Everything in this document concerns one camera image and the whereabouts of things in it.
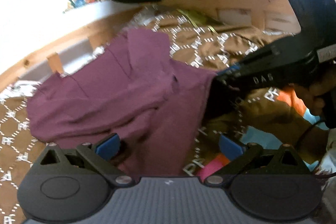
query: metal screw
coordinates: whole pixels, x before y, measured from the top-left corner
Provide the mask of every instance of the metal screw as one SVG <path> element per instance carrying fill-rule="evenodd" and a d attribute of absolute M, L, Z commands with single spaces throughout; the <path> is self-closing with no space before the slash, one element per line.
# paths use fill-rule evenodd
<path fill-rule="evenodd" d="M 207 178 L 208 183 L 215 184 L 215 185 L 221 184 L 223 181 L 224 180 L 221 176 L 209 176 Z"/>
<path fill-rule="evenodd" d="M 115 179 L 115 182 L 118 184 L 130 184 L 132 182 L 132 178 L 129 176 L 119 176 Z"/>

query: purple cloth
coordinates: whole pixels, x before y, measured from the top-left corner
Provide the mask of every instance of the purple cloth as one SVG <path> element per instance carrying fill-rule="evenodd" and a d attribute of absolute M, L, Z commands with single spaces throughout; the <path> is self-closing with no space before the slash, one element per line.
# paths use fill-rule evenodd
<path fill-rule="evenodd" d="M 166 34 L 129 30 L 75 74 L 54 74 L 28 100 L 31 134 L 74 148 L 115 132 L 132 151 L 121 170 L 178 175 L 215 73 L 172 60 L 169 49 Z"/>

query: black cable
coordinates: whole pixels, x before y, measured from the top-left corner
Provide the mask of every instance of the black cable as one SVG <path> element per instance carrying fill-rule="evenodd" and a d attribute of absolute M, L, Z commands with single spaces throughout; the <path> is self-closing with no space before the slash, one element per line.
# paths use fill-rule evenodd
<path fill-rule="evenodd" d="M 307 130 L 304 131 L 304 133 L 301 135 L 301 137 L 299 138 L 299 140 L 297 141 L 296 145 L 295 145 L 295 149 L 298 150 L 298 148 L 300 147 L 301 142 L 303 141 L 303 139 L 307 136 L 307 134 L 317 125 L 321 124 L 325 122 L 325 120 L 319 120 L 318 122 L 315 122 L 314 124 L 312 124 Z M 330 179 L 333 177 L 336 177 L 336 172 L 331 173 L 331 174 L 326 174 L 326 175 L 317 175 L 317 174 L 313 174 L 313 176 L 317 179 Z"/>

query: wooden bed frame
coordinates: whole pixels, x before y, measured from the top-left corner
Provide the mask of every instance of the wooden bed frame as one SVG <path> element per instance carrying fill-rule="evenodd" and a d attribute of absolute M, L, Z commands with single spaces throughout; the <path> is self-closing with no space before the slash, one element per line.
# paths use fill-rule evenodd
<path fill-rule="evenodd" d="M 160 4 L 198 10 L 228 24 L 244 21 L 244 24 L 252 24 L 261 30 L 300 31 L 300 26 L 288 0 L 163 0 Z M 117 34 L 120 29 L 118 27 L 130 21 L 140 9 L 128 10 L 92 22 L 30 53 L 0 75 L 0 90 L 19 80 L 21 75 L 46 59 L 52 72 L 63 73 L 62 62 L 58 56 L 59 51 L 82 39 L 89 39 L 93 49 L 105 44 Z"/>

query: person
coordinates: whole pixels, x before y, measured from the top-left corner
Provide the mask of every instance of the person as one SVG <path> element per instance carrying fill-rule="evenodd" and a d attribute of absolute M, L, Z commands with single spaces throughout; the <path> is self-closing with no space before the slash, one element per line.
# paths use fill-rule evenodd
<path fill-rule="evenodd" d="M 319 81 L 314 82 L 309 88 L 294 85 L 294 90 L 310 113 L 319 116 L 325 106 L 325 102 L 320 96 L 331 91 L 334 87 L 336 87 L 336 65 L 333 65 Z"/>

